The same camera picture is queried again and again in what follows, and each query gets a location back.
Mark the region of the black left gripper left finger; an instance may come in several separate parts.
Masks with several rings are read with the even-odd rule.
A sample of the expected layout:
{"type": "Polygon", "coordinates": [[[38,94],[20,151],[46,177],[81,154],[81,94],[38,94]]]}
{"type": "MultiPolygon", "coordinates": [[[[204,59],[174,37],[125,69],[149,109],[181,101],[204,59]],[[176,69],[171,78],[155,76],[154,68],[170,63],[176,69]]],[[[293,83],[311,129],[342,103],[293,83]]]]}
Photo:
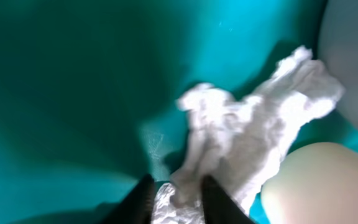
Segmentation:
{"type": "Polygon", "coordinates": [[[146,174],[122,202],[103,218],[103,224],[151,224],[154,198],[155,181],[150,174],[146,174]]]}

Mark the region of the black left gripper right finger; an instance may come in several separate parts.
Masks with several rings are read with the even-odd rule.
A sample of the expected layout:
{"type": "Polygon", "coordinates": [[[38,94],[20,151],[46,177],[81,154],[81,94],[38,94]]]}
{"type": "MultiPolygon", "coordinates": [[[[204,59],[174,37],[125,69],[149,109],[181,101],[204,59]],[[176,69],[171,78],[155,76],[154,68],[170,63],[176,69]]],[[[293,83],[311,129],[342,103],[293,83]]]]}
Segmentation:
{"type": "Polygon", "coordinates": [[[201,181],[205,224],[255,224],[211,176],[201,181]]]}

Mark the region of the white tissue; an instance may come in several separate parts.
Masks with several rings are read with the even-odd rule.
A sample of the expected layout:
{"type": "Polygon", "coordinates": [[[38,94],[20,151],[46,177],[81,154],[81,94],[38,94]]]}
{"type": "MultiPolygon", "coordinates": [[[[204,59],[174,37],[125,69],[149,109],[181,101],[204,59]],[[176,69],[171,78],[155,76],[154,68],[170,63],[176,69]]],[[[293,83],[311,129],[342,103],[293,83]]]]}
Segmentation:
{"type": "Polygon", "coordinates": [[[153,223],[204,223],[201,179],[212,175],[248,214],[300,129],[335,109],[345,92],[311,50],[298,47],[251,94],[200,83],[177,99],[189,135],[182,166],[155,198],[153,223]]]}

